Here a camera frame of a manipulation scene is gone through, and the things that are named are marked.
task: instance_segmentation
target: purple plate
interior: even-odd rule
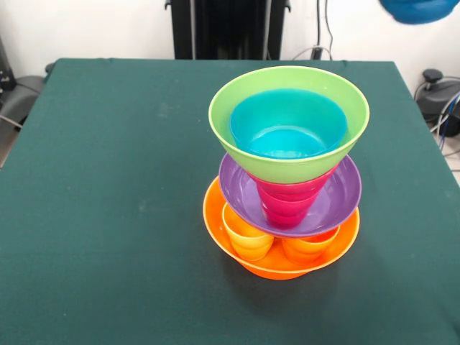
[[[265,218],[256,183],[228,154],[222,159],[218,177],[224,198],[240,217],[279,237],[306,237],[332,230],[353,214],[361,198],[361,177],[347,155],[324,185],[302,223],[291,229],[279,229]]]

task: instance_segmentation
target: bowl rim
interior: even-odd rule
[[[354,137],[349,139],[345,144],[338,146],[336,149],[333,149],[332,151],[328,151],[326,153],[323,153],[322,155],[316,155],[316,156],[307,157],[307,158],[295,158],[295,159],[289,159],[289,160],[280,159],[280,158],[268,158],[268,157],[253,155],[252,153],[248,153],[246,151],[243,151],[242,149],[239,149],[238,147],[230,144],[229,142],[227,142],[219,134],[219,132],[215,128],[214,123],[212,121],[212,116],[211,116],[212,108],[214,106],[214,103],[216,102],[217,97],[227,88],[228,85],[232,84],[233,82],[235,82],[235,81],[237,81],[237,80],[239,80],[239,79],[241,79],[243,77],[247,77],[247,76],[253,75],[253,74],[263,73],[266,70],[275,70],[275,69],[315,70],[315,71],[318,71],[319,73],[332,75],[332,76],[334,76],[334,77],[336,77],[338,79],[341,79],[343,82],[345,82],[345,84],[348,84],[349,86],[351,86],[359,94],[361,99],[364,101],[364,107],[366,108],[366,114],[365,114],[365,118],[364,118],[364,126],[362,126],[362,128],[358,131],[358,133],[356,133],[354,135]],[[214,134],[217,136],[219,141],[222,142],[223,144],[225,144],[226,146],[232,148],[233,151],[239,153],[240,155],[244,155],[244,156],[246,156],[248,158],[256,158],[257,160],[262,160],[262,161],[265,161],[265,162],[284,162],[284,163],[290,163],[290,164],[293,164],[293,163],[294,164],[299,164],[299,163],[304,163],[304,162],[312,162],[314,160],[319,160],[319,159],[322,159],[324,157],[329,157],[329,156],[335,155],[336,153],[338,153],[338,152],[342,151],[343,149],[345,149],[345,148],[349,147],[350,145],[352,145],[355,141],[358,140],[358,138],[363,134],[364,130],[367,128],[367,125],[369,123],[369,118],[370,118],[369,113],[370,113],[370,111],[369,111],[369,103],[367,102],[366,96],[350,80],[347,80],[347,79],[345,79],[344,77],[342,77],[342,76],[340,76],[338,74],[329,72],[327,70],[323,70],[321,68],[314,68],[314,67],[307,67],[307,66],[295,66],[295,65],[282,65],[282,66],[266,67],[266,68],[260,68],[260,69],[257,69],[257,70],[252,70],[252,71],[250,71],[248,73],[241,74],[238,77],[233,78],[229,82],[225,83],[225,85],[222,86],[216,92],[216,94],[213,96],[213,98],[211,99],[211,102],[210,102],[209,108],[208,108],[208,120],[209,120],[209,124],[211,125],[211,129],[213,130]]]
[[[246,261],[246,260],[242,259],[241,257],[238,257],[238,256],[234,255],[233,253],[229,252],[227,250],[227,248],[225,248],[221,244],[221,242],[217,240],[217,238],[214,236],[213,232],[210,230],[210,226],[209,226],[209,223],[208,223],[208,218],[206,217],[206,201],[208,200],[209,193],[211,192],[211,189],[214,186],[214,184],[216,183],[216,181],[217,181],[218,188],[220,189],[219,177],[217,176],[217,177],[215,177],[213,179],[211,184],[208,186],[208,189],[206,190],[206,193],[204,195],[204,200],[203,200],[203,219],[204,219],[204,224],[206,226],[206,230],[208,231],[209,235],[213,239],[214,243],[216,243],[217,246],[221,248],[221,250],[223,250],[226,254],[228,254],[230,257],[232,257],[233,259],[235,259],[237,262],[239,262],[242,265],[249,266],[249,267],[254,268],[256,270],[262,270],[264,272],[271,272],[271,273],[280,273],[282,275],[309,273],[309,272],[316,271],[316,270],[319,270],[321,268],[324,268],[326,266],[329,266],[329,265],[333,264],[334,262],[336,262],[337,260],[339,260],[341,257],[343,257],[350,250],[351,246],[353,245],[353,243],[356,241],[356,239],[358,237],[359,227],[360,227],[360,223],[361,223],[361,216],[360,216],[360,213],[359,213],[359,208],[356,207],[354,212],[353,212],[353,214],[356,212],[356,217],[357,217],[357,219],[356,219],[356,222],[357,222],[356,227],[358,229],[354,232],[353,239],[350,241],[350,243],[347,244],[346,248],[340,253],[340,255],[338,255],[334,259],[330,260],[330,262],[325,262],[323,264],[318,265],[317,267],[306,268],[306,269],[303,269],[303,270],[292,270],[292,271],[280,271],[280,270],[274,270],[274,269],[271,269],[271,268],[263,268],[263,267],[257,266],[255,264],[253,264],[253,263],[251,263],[249,261]]]

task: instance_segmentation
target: blue object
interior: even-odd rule
[[[395,20],[403,24],[425,24],[447,17],[459,0],[380,0]]]
[[[231,114],[236,146],[277,159],[298,159],[336,149],[346,133],[346,117],[318,93],[283,88],[257,93]]]
[[[448,117],[447,117],[446,123],[444,124],[444,129],[443,129],[443,134],[441,136],[441,140],[439,141],[439,148],[441,149],[441,151],[444,148],[444,141],[446,140],[446,132],[447,132],[447,126],[449,125],[449,118],[450,118],[450,115],[452,115],[452,111],[454,111],[457,99],[459,99],[459,97],[456,97],[451,102],[451,104],[449,104],[448,106],[448,110],[447,110]]]

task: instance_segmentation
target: orange cup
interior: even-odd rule
[[[306,262],[319,258],[339,233],[340,226],[335,229],[302,239],[282,239],[282,248],[286,257],[295,264],[303,265]]]
[[[222,208],[222,221],[229,235],[231,246],[247,261],[261,260],[272,247],[272,235],[249,225],[226,203]]]

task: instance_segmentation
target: magenta cup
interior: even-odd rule
[[[280,228],[297,226],[337,166],[318,178],[292,184],[271,183],[251,175],[267,220]]]

